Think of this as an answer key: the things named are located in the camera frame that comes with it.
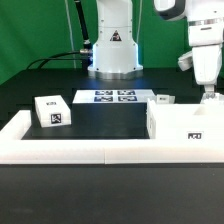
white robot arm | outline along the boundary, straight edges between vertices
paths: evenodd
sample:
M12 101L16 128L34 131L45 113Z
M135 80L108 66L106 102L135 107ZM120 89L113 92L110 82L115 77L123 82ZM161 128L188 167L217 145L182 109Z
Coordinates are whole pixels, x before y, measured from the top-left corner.
M187 18L195 78L213 98L222 66L224 0L154 0L154 6L165 20Z
M93 45L91 77L130 79L141 75L138 45L132 38L132 0L96 0L98 40Z

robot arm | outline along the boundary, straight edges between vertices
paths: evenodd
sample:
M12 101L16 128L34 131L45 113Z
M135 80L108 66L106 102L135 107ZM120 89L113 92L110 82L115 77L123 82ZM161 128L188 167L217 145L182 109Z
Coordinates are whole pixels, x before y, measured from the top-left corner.
M206 97L214 97L214 86L222 66L224 1L154 0L154 5L165 20L187 17L196 81L205 86Z

small white block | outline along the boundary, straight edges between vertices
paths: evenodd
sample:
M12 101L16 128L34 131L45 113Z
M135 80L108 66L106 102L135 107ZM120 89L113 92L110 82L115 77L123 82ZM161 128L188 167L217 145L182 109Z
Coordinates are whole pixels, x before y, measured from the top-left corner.
M41 127L71 124L71 111L60 95L35 97L35 107Z

white plastic frame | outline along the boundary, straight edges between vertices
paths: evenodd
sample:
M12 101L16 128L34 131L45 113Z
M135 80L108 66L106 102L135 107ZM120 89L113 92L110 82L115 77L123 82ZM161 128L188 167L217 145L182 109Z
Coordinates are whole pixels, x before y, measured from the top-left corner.
M10 128L12 121L18 123ZM19 111L3 128L0 132L0 164L224 162L222 141L18 140L30 126L30 112Z

white block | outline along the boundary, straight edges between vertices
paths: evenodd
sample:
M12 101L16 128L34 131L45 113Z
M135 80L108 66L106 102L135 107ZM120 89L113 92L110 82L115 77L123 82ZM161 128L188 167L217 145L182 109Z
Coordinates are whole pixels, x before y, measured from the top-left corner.
M147 129L151 139L223 139L224 105L158 105L149 100L147 111Z
M41 127L71 124L71 112L60 95L35 97L35 107Z

